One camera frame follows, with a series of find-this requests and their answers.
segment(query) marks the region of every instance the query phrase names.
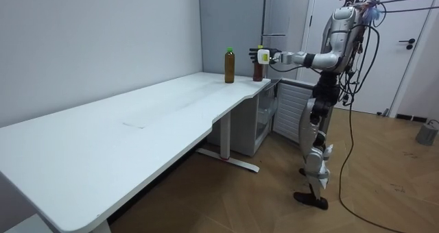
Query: brown bottle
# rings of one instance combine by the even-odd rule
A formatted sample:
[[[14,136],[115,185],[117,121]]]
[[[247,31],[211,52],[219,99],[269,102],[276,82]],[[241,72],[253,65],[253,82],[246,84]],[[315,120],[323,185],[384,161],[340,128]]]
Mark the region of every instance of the brown bottle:
[[[224,80],[226,83],[233,83],[235,81],[235,54],[233,53],[232,47],[227,47],[224,68]]]
[[[255,82],[262,82],[262,75],[263,74],[263,67],[262,64],[259,64],[256,62],[254,64],[254,72],[253,72],[253,81]]]

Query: door handle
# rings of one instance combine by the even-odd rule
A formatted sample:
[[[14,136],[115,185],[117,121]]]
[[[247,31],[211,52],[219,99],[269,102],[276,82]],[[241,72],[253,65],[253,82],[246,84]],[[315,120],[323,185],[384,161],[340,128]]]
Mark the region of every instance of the door handle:
[[[408,42],[409,44],[414,44],[416,42],[416,39],[410,38],[409,40],[400,40],[399,42]]]

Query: humanoid robot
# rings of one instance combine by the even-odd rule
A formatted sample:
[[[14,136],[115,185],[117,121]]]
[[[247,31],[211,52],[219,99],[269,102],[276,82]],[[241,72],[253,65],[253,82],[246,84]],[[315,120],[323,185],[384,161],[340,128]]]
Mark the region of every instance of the humanoid robot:
[[[326,146],[326,134],[319,131],[322,118],[338,102],[340,87],[338,75],[350,72],[355,54],[362,51],[361,44],[365,26],[363,11],[349,3],[334,11],[323,33],[322,51],[319,54],[292,53],[278,49],[265,48],[270,52],[270,64],[299,64],[310,69],[318,69],[320,79],[313,89],[312,96],[303,110],[299,126],[299,144],[305,166],[299,172],[305,175],[310,193],[294,193],[294,198],[306,205],[327,210],[328,201],[321,197],[320,187],[326,188],[329,170],[325,162],[332,152],[332,145]],[[254,62],[263,64],[257,53],[250,49]]]

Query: white door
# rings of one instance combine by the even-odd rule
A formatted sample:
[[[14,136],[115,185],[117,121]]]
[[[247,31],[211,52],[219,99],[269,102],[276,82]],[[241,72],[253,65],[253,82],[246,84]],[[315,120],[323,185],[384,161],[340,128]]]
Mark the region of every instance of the white door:
[[[429,7],[432,3],[433,0],[413,0],[388,3],[385,6],[388,10],[406,10]],[[324,27],[334,9],[343,4],[344,2],[339,0],[314,1],[313,10],[309,11],[309,13],[312,12],[312,22],[307,37],[307,52],[320,52]],[[408,42],[399,41],[411,38],[418,41],[427,15],[428,10],[389,13],[387,15],[384,23],[377,28],[381,35],[381,43],[375,65],[367,77],[362,90],[355,98],[353,110],[375,114],[391,107],[414,51],[414,49],[407,49]],[[371,36],[369,51],[362,74],[369,67],[376,47],[376,36],[373,32]],[[316,83],[318,76],[317,73],[309,69],[301,69],[298,73],[299,80],[311,83]],[[336,108],[345,107],[338,103]]]

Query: desk surface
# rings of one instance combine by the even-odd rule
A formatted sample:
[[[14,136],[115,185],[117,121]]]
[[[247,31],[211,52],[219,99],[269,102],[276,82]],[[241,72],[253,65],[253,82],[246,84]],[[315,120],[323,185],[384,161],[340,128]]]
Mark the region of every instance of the desk surface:
[[[62,232],[90,232],[269,80],[196,73],[0,129],[0,172]]]

